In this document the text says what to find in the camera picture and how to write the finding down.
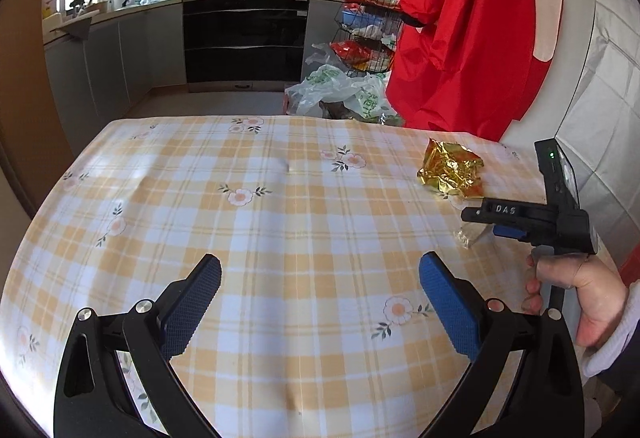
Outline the person's right hand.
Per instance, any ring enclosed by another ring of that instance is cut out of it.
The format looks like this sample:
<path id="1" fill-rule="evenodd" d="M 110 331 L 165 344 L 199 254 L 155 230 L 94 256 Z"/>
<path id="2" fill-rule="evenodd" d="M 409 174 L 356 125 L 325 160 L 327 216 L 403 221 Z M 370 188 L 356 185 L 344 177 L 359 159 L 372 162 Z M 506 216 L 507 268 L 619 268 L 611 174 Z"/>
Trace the person's right hand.
<path id="1" fill-rule="evenodd" d="M 522 309 L 526 314 L 539 314 L 542 309 L 542 284 L 574 288 L 582 314 L 578 322 L 576 343 L 600 348 L 622 320 L 628 288 L 616 272 L 597 256 L 583 254 L 564 256 L 528 256 L 529 278 L 525 283 L 527 297 Z"/>

